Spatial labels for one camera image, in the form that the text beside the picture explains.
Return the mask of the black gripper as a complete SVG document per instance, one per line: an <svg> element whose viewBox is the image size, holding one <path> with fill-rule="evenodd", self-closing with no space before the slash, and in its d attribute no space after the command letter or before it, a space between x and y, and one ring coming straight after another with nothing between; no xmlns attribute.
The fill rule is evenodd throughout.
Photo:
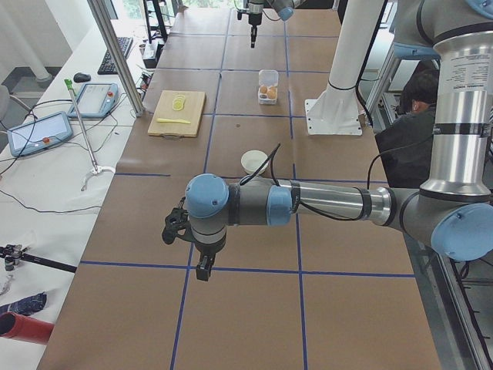
<svg viewBox="0 0 493 370"><path fill-rule="evenodd" d="M213 243L196 242L196 249L200 252L200 260L196 265L196 279L208 281L213 268L213 256L219 253L225 246L226 241L218 240Z"/></svg>
<svg viewBox="0 0 493 370"><path fill-rule="evenodd" d="M257 40L257 26L262 22L263 3L262 2L247 2L247 13L250 28L250 48L254 49Z"/></svg>

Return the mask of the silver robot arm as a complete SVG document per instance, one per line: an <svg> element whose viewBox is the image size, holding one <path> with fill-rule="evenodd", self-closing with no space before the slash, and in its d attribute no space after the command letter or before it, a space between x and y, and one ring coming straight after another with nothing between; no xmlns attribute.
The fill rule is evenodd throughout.
<svg viewBox="0 0 493 370"><path fill-rule="evenodd" d="M182 219L200 252L198 279L210 277L228 226L284 225L305 210L333 220L371 220L458 261L492 249L491 193L482 182L491 136L492 3L402 1L395 42L431 47L441 58L426 181L416 190L363 190L255 176L232 184L210 173L194 177Z"/></svg>
<svg viewBox="0 0 493 370"><path fill-rule="evenodd" d="M262 23L263 8L269 5L282 21L288 20L293 14L294 9L304 3L304 0L248 0L243 2L243 9L238 11L238 19L241 14L246 14L250 25L250 48L254 49L257 40L257 28Z"/></svg>

